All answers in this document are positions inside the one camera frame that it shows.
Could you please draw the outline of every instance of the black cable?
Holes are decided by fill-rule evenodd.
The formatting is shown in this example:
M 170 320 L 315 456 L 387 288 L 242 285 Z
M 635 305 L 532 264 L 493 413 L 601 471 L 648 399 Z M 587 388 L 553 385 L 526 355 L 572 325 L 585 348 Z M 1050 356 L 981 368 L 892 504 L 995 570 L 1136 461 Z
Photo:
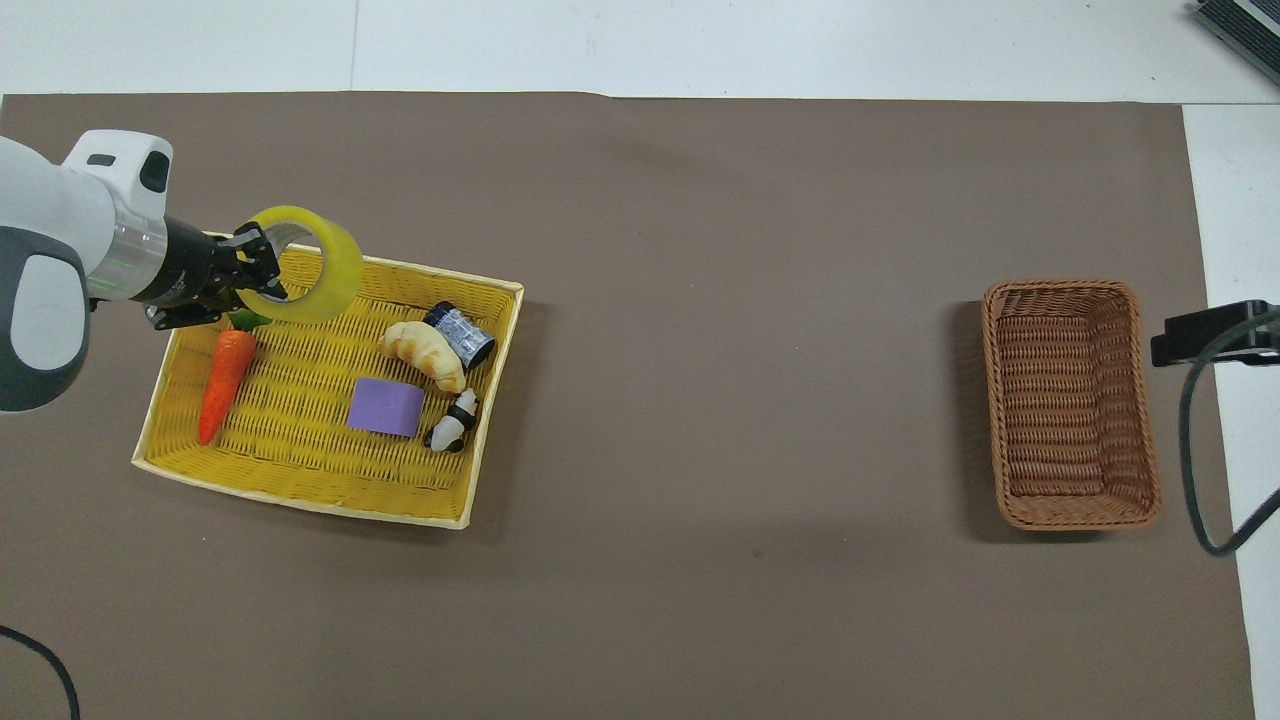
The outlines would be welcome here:
M 72 684 L 72 675 L 67 671 L 63 661 L 58 659 L 58 655 L 36 638 L 27 637 L 13 628 L 0 625 L 0 637 L 9 638 L 18 644 L 36 651 L 37 655 L 54 667 L 54 673 L 58 673 L 58 679 L 63 682 L 63 691 L 67 693 L 67 707 L 70 710 L 72 720 L 79 720 L 79 698 L 76 696 L 76 685 Z
M 1274 323 L 1280 320 L 1280 309 L 1270 310 L 1261 315 L 1254 315 L 1243 323 L 1233 325 L 1224 331 L 1220 336 L 1215 337 L 1212 342 L 1204 346 L 1204 350 L 1196 357 L 1192 363 L 1192 369 L 1187 373 L 1187 380 L 1183 382 L 1183 395 L 1178 402 L 1178 447 L 1181 452 L 1183 462 L 1183 492 L 1187 495 L 1187 511 L 1192 516 L 1192 528 L 1196 530 L 1196 539 L 1199 541 L 1201 547 L 1204 552 L 1208 552 L 1213 557 L 1225 557 L 1235 552 L 1244 541 L 1249 539 L 1249 536 L 1257 530 L 1262 523 L 1267 521 L 1277 509 L 1280 509 L 1280 488 L 1276 488 L 1271 497 L 1266 498 L 1257 510 L 1253 511 L 1244 523 L 1240 524 L 1240 529 L 1231 533 L 1231 537 L 1226 538 L 1222 544 L 1213 544 L 1213 541 L 1208 537 L 1208 530 L 1204 529 L 1204 518 L 1199 512 L 1199 501 L 1196 497 L 1196 477 L 1192 469 L 1192 396 L 1196 393 L 1196 380 L 1199 379 L 1201 373 L 1204 368 L 1213 361 L 1213 357 L 1222 352 L 1228 345 L 1240 340 L 1249 332 L 1266 325 L 1267 323 Z

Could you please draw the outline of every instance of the orange carrot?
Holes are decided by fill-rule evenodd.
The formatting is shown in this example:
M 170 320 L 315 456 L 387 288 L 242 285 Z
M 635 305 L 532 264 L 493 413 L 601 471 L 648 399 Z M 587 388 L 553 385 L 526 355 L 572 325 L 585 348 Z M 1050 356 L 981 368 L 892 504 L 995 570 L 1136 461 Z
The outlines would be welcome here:
M 209 369 L 205 401 L 200 406 L 200 445 L 209 445 L 223 427 L 227 413 L 236 400 L 248 364 L 253 361 L 257 341 L 244 331 L 228 329 L 218 333 L 214 346 L 214 364 Z

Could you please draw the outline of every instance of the white table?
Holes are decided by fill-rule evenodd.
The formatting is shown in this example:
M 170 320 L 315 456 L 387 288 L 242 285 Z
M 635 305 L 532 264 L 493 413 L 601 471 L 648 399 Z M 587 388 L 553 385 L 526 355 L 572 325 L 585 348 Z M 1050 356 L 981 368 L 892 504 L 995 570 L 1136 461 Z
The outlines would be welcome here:
M 8 0 L 0 94 L 576 90 L 1179 102 L 1210 302 L 1280 302 L 1280 87 L 1198 27 L 1190 8 L 1175 0 Z M 1239 523 L 1280 483 L 1267 451 L 1280 436 L 1280 372 L 1222 368 L 1217 383 Z M 1180 505 L 1170 498 L 1165 521 L 1187 523 Z M 1280 521 L 1238 562 L 1257 715 L 1277 719 Z

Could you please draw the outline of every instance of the wicker basket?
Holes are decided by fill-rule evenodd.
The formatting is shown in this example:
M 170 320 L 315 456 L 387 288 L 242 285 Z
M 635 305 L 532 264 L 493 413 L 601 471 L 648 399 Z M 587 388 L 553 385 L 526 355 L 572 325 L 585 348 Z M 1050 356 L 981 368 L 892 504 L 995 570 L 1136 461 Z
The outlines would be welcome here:
M 1139 328 L 1138 302 L 1119 282 L 987 291 L 992 465 L 1010 524 L 1123 529 L 1160 512 Z
M 280 258 L 280 278 L 291 295 L 311 287 L 320 268 L 320 254 L 311 247 L 289 246 Z M 196 442 L 196 423 L 214 338 L 227 324 L 174 331 L 133 464 L 188 484 L 303 510 L 465 528 L 522 299 L 517 283 L 365 258 L 360 293 L 342 315 L 316 325 L 274 323 L 253 331 L 253 365 L 210 446 Z M 438 454 L 421 439 L 348 428 L 358 377 L 428 386 L 419 438 L 444 414 L 444 393 L 376 350 L 388 325 L 420 320 L 440 300 L 453 302 L 498 342 L 485 363 L 467 372 L 481 405 L 466 448 Z

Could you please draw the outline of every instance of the yellow basket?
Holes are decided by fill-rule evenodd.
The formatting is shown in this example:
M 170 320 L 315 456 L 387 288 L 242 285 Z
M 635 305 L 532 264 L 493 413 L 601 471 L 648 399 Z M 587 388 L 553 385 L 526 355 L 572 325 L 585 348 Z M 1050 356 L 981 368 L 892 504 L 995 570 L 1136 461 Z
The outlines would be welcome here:
M 289 246 L 280 279 L 291 296 L 319 277 L 320 252 Z M 462 529 L 471 519 L 489 413 L 525 288 L 518 283 L 365 258 L 360 293 L 321 324 L 273 323 L 253 331 L 257 354 L 212 445 L 196 442 L 196 424 L 214 340 L 228 327 L 173 331 L 151 396 L 133 464 L 187 484 L 334 515 Z M 392 323 L 421 320 L 442 300 L 453 302 L 497 341 L 489 359 L 467 372 L 480 396 L 476 427 L 462 452 L 431 452 L 421 437 L 444 415 L 449 397 L 419 370 L 378 352 Z M 356 378 L 426 387 L 416 438 L 347 427 Z

